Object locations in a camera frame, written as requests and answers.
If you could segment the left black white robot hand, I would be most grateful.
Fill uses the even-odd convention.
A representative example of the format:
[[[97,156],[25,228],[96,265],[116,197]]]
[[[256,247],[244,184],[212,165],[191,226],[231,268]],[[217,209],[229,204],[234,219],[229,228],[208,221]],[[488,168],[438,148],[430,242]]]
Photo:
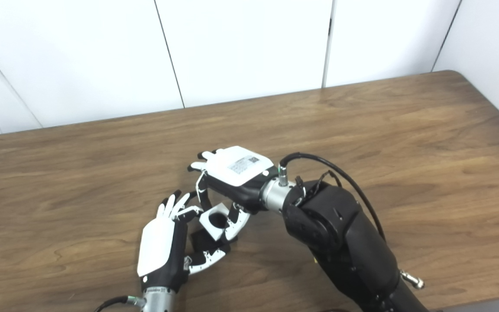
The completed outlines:
[[[178,293],[188,277],[210,268],[230,251],[220,242],[217,247],[186,254],[188,223],[204,214],[198,206],[188,207],[195,192],[174,191],[158,206],[155,218],[145,225],[140,242],[137,275],[141,290],[164,288],[165,293]]]

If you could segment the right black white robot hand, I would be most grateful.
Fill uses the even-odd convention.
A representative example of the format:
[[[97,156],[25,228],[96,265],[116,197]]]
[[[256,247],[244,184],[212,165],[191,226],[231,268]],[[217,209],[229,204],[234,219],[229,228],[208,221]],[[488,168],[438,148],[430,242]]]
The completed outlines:
[[[204,210],[202,224],[215,241],[233,241],[250,215],[267,210],[262,195],[277,178],[277,168],[269,158],[240,146],[204,151],[198,158],[187,170],[200,173],[195,190]],[[212,207],[209,190],[231,200],[232,209],[222,203]]]

